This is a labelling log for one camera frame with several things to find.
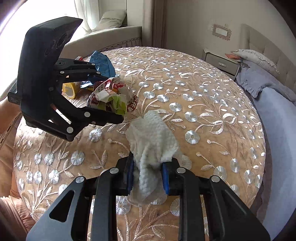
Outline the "red snack bag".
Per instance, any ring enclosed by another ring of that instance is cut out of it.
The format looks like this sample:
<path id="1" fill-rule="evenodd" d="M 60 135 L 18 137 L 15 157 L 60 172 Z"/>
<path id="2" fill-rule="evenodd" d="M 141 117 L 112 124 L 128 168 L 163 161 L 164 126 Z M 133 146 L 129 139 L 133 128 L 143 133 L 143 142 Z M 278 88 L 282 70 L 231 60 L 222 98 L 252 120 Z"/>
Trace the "red snack bag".
<path id="1" fill-rule="evenodd" d="M 81 56 L 77 56 L 77 57 L 75 58 L 75 60 L 78 60 L 78 61 L 84 61 L 83 57 L 81 57 Z"/>

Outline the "blue snack bag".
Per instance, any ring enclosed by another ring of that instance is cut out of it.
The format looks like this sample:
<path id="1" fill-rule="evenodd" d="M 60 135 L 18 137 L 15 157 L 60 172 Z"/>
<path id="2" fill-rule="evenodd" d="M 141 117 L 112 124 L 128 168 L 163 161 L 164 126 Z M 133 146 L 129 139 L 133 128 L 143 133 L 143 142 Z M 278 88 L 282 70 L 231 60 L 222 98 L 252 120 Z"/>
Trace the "blue snack bag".
<path id="1" fill-rule="evenodd" d="M 89 62 L 95 64 L 96 70 L 99 71 L 102 76 L 108 78 L 116 76 L 114 66 L 112 65 L 110 59 L 101 52 L 94 51 Z"/>

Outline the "floral wrapper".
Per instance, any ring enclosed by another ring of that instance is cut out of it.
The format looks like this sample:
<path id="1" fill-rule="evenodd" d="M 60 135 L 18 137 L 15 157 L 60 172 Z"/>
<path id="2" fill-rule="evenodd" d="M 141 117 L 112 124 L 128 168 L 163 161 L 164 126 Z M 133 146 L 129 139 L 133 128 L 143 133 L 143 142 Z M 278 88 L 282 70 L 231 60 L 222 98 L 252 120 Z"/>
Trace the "floral wrapper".
<path id="1" fill-rule="evenodd" d="M 88 97 L 89 108 L 104 110 L 124 116 L 135 110 L 138 97 L 131 87 L 117 77 L 103 81 Z"/>

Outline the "white paper towel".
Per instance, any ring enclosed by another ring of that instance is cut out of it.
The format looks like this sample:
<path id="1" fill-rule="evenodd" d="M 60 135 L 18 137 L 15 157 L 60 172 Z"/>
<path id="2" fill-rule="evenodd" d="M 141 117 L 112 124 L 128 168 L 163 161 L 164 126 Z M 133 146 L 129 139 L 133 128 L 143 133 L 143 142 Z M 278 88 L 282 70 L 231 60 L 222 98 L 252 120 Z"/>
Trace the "white paper towel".
<path id="1" fill-rule="evenodd" d="M 126 139 L 133 154 L 133 187 L 126 198 L 137 207 L 165 195 L 161 164 L 181 154 L 178 141 L 161 116 L 153 110 L 131 121 Z"/>

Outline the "beige window seat sofa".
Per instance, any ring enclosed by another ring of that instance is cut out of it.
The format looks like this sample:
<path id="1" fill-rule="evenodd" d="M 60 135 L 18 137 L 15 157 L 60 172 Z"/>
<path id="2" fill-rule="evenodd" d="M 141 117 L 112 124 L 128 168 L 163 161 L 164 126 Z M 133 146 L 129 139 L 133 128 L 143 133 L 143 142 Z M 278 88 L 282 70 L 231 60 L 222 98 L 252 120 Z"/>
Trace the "beige window seat sofa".
<path id="1" fill-rule="evenodd" d="M 61 54 L 61 58 L 75 59 L 87 57 L 94 51 L 104 52 L 117 48 L 134 47 L 142 45 L 142 27 L 128 26 L 105 29 L 93 32 L 81 39 L 67 43 Z"/>

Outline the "person's orange trousers leg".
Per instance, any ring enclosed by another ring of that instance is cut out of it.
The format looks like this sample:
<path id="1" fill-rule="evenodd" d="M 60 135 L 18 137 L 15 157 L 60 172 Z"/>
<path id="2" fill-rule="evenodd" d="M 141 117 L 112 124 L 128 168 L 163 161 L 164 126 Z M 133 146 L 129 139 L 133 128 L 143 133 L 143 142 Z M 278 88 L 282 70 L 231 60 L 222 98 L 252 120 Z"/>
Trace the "person's orange trousers leg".
<path id="1" fill-rule="evenodd" d="M 7 98 L 1 101 L 1 224 L 6 222 L 22 240 L 35 224 L 19 194 L 14 174 L 14 143 L 21 110 Z"/>

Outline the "white curtain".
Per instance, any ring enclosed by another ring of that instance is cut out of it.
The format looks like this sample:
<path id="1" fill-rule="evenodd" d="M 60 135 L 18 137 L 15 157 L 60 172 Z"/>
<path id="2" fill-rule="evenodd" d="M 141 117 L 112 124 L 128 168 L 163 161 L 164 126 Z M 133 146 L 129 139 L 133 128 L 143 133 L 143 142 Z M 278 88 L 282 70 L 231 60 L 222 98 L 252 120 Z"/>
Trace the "white curtain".
<path id="1" fill-rule="evenodd" d="M 82 19 L 82 29 L 87 33 L 92 33 L 100 21 L 98 0 L 74 0 L 78 18 Z"/>

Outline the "beige cushion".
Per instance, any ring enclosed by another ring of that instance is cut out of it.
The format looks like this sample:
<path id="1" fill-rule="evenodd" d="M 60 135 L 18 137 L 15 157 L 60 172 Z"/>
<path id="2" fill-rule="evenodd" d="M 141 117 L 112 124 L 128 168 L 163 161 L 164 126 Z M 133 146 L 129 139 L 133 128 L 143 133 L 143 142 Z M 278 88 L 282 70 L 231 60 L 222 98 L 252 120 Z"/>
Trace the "beige cushion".
<path id="1" fill-rule="evenodd" d="M 119 28 L 123 24 L 125 17 L 126 10 L 124 9 L 106 11 L 93 31 Z"/>

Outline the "embroidered beige tablecloth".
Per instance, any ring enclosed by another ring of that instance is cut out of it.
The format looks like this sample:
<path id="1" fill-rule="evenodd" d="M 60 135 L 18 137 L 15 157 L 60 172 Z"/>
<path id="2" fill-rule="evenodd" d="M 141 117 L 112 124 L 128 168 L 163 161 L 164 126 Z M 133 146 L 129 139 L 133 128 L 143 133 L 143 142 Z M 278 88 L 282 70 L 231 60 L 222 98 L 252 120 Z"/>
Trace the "embroidered beige tablecloth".
<path id="1" fill-rule="evenodd" d="M 264 173 L 265 141 L 244 91 L 212 64 L 185 53 L 133 47 L 106 55 L 138 97 L 137 107 L 118 125 L 85 127 L 72 142 L 21 120 L 14 172 L 29 216 L 39 220 L 76 177 L 100 175 L 135 145 L 150 155 L 178 149 L 181 167 L 219 176 L 251 206 Z"/>

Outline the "grey bedside table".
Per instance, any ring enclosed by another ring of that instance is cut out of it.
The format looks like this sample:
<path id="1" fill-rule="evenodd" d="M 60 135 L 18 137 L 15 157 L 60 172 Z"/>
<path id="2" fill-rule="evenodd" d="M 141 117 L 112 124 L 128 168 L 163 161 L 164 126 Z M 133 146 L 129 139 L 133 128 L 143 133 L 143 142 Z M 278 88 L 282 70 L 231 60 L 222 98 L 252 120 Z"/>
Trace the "grey bedside table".
<path id="1" fill-rule="evenodd" d="M 216 67 L 232 80 L 236 79 L 240 68 L 239 62 L 214 54 L 206 48 L 203 49 L 202 60 Z"/>

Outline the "bed with lavender cover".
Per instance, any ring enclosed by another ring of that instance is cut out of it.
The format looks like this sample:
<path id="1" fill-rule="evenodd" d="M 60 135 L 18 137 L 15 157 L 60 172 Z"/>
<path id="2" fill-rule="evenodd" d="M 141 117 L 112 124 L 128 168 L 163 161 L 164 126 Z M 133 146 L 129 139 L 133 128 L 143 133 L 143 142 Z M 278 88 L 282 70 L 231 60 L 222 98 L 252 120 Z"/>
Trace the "bed with lavender cover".
<path id="1" fill-rule="evenodd" d="M 238 84 L 251 97 L 263 124 L 266 158 L 258 180 L 257 217 L 272 240 L 295 240 L 295 65 L 266 36 L 242 24 L 239 49 L 272 60 L 279 74 L 242 58 Z"/>

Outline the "orange item on nightstand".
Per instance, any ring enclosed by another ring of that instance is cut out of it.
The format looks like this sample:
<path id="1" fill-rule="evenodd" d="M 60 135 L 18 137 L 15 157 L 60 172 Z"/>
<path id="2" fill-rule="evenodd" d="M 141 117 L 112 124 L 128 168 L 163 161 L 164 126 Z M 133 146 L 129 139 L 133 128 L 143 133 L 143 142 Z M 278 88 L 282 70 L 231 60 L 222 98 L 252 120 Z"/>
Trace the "orange item on nightstand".
<path id="1" fill-rule="evenodd" d="M 241 61 L 241 57 L 240 56 L 238 56 L 238 55 L 235 55 L 235 54 L 233 54 L 233 53 L 225 53 L 225 56 L 228 58 L 228 59 L 230 59 L 230 60 L 233 60 L 233 61 L 237 61 L 237 62 L 239 62 L 239 61 Z"/>

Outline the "white ruffled pillow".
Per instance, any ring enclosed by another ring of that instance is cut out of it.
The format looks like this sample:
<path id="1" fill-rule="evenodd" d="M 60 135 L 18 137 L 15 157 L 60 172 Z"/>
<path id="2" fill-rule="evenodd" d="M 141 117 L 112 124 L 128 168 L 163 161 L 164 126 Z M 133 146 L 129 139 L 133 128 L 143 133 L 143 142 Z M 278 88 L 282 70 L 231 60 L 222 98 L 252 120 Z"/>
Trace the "white ruffled pillow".
<path id="1" fill-rule="evenodd" d="M 277 65 L 272 60 L 255 50 L 238 49 L 231 52 L 247 61 L 257 64 L 269 73 L 279 74 Z"/>

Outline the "framed wall switch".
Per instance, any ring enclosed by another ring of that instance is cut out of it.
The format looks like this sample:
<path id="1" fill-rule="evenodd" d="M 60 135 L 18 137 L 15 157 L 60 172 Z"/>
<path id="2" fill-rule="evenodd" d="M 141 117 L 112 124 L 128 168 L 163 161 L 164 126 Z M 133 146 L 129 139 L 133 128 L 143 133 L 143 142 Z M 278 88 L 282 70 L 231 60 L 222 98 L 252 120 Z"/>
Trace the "framed wall switch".
<path id="1" fill-rule="evenodd" d="M 224 26 L 217 24 L 213 25 L 212 35 L 214 35 L 215 37 L 219 37 L 223 40 L 229 41 L 231 33 L 232 31 Z"/>

